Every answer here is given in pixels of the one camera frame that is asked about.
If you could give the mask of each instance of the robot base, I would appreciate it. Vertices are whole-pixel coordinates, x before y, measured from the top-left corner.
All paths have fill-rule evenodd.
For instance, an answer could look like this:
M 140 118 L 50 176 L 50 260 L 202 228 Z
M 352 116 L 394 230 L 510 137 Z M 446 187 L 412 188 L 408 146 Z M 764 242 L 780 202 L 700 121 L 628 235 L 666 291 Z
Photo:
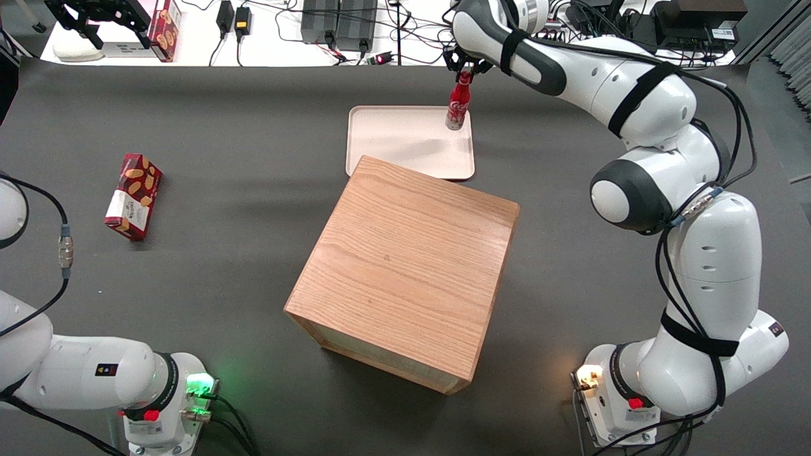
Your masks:
M 172 359 L 178 365 L 178 388 L 168 406 L 161 411 L 161 419 L 155 422 L 134 422 L 124 417 L 124 429 L 131 456 L 190 455 L 197 446 L 203 423 L 182 419 L 181 412 L 209 409 L 211 401 L 194 398 L 187 393 L 187 378 L 192 374 L 206 373 L 206 370 L 199 359 L 188 353 L 173 353 Z M 215 382 L 212 392 L 216 390 L 216 386 Z M 165 437 L 161 438 L 161 434 L 169 433 L 171 429 L 176 430 L 175 438 L 166 442 Z
M 623 435 L 659 422 L 658 407 L 631 410 L 611 379 L 609 360 L 615 345 L 594 348 L 583 365 L 572 374 L 580 408 L 589 425 L 595 446 L 606 446 Z M 656 429 L 637 434 L 616 446 L 649 445 L 656 442 Z

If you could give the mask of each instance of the gray wall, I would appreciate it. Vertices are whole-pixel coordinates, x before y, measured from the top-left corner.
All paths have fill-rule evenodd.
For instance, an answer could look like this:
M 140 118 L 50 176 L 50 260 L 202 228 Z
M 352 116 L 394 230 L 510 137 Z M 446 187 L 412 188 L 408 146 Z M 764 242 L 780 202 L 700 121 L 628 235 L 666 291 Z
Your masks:
M 738 23 L 740 41 L 735 46 L 735 54 L 740 54 L 746 46 L 764 33 L 790 6 L 801 0 L 744 0 L 749 12 Z

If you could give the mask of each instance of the white tray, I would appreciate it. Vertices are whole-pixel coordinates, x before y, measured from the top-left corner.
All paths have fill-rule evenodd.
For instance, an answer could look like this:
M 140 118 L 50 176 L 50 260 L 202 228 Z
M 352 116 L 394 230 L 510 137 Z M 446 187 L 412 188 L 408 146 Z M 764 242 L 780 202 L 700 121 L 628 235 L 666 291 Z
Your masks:
M 470 112 L 458 131 L 445 126 L 447 106 L 355 106 L 346 140 L 346 173 L 368 155 L 439 179 L 473 177 Z

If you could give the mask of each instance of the green light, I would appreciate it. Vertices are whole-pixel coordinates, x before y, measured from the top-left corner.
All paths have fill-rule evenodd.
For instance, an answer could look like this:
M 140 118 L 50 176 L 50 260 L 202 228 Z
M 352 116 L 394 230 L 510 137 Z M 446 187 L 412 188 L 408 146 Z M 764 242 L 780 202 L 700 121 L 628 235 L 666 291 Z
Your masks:
M 205 372 L 186 377 L 186 392 L 189 394 L 211 393 L 214 388 L 214 377 Z

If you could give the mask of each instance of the white table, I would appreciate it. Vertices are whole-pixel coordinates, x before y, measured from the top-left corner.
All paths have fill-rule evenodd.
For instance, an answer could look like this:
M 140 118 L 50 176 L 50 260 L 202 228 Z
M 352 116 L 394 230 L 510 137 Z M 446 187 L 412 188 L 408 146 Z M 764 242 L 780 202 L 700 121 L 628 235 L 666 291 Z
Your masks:
M 65 63 L 59 60 L 54 55 L 54 43 L 64 43 L 74 41 L 79 44 L 89 45 L 86 40 L 81 38 L 76 31 L 65 30 L 58 25 L 54 27 L 51 33 L 48 44 L 42 52 L 41 58 L 49 62 L 65 63 L 68 65 L 117 65 L 117 66 L 185 66 L 185 67 L 205 67 L 208 65 L 208 60 L 212 52 L 217 47 L 220 40 L 219 30 L 214 24 L 217 17 L 217 10 L 219 8 L 219 0 L 212 0 L 211 6 L 206 11 L 200 11 L 198 8 L 182 3 L 176 0 L 182 12 L 181 31 L 178 40 L 178 48 L 175 54 L 175 60 L 172 63 L 162 63 L 157 57 L 105 57 L 101 60 L 93 62 L 70 62 Z M 187 2 L 195 2 L 205 7 L 208 0 L 186 0 Z M 234 7 L 239 6 L 239 1 L 233 1 Z M 415 18 L 425 19 L 434 23 L 441 23 L 442 14 L 448 9 L 449 2 L 447 0 L 402 0 L 402 5 L 412 12 Z M 644 12 L 649 13 L 653 7 L 655 0 L 626 0 L 623 5 L 622 11 L 626 8 L 633 8 L 641 11 L 644 7 Z M 300 10 L 303 0 L 298 0 L 298 5 L 292 6 L 290 9 Z M 281 37 L 287 40 L 300 40 L 301 33 L 301 13 L 298 12 L 282 12 L 280 9 L 285 7 L 282 0 L 256 0 L 247 4 L 253 12 L 253 24 L 251 27 L 251 35 L 242 39 L 240 49 L 240 61 L 245 67 L 326 67 L 334 65 L 337 60 L 319 49 L 316 45 L 308 45 L 302 42 L 284 41 Z M 371 52 L 368 55 L 379 54 L 386 51 L 391 51 L 393 54 L 397 52 L 397 42 L 389 37 L 389 33 L 395 30 L 395 22 L 389 18 L 388 10 L 386 9 L 387 2 L 385 0 L 378 1 L 379 9 L 377 12 L 377 20 L 382 24 L 375 26 L 375 41 Z M 564 17 L 561 9 L 559 17 Z M 275 18 L 278 14 L 278 26 Z M 391 8 L 391 16 L 396 17 L 394 8 Z M 405 13 L 401 15 L 401 20 L 405 20 Z M 413 27 L 413 23 L 409 23 L 407 27 Z M 417 33 L 426 38 L 435 40 L 437 33 L 442 30 L 438 26 L 426 26 L 420 28 Z M 104 23 L 99 28 L 99 37 L 105 42 L 115 41 L 135 41 L 134 34 L 127 28 L 112 23 Z M 441 40 L 447 41 L 451 38 L 450 31 L 442 32 L 439 35 Z M 415 58 L 423 62 L 433 62 L 441 55 L 441 44 L 431 43 L 426 44 L 417 39 L 416 37 L 408 37 L 403 33 L 401 41 L 402 54 L 409 58 Z M 226 36 L 225 43 L 220 47 L 215 55 L 213 66 L 215 67 L 236 67 L 237 64 L 237 40 L 234 33 L 229 33 Z M 357 52 L 343 52 L 349 59 L 357 59 L 359 53 Z M 678 57 L 678 54 L 660 50 L 657 55 L 664 57 Z M 717 65 L 725 65 L 732 61 L 734 58 L 732 52 L 723 56 L 716 62 Z M 353 65 L 355 62 L 343 63 L 342 65 Z M 416 62 L 408 58 L 403 58 L 403 65 L 423 65 L 424 63 Z M 443 66 L 444 60 L 439 58 L 434 65 Z

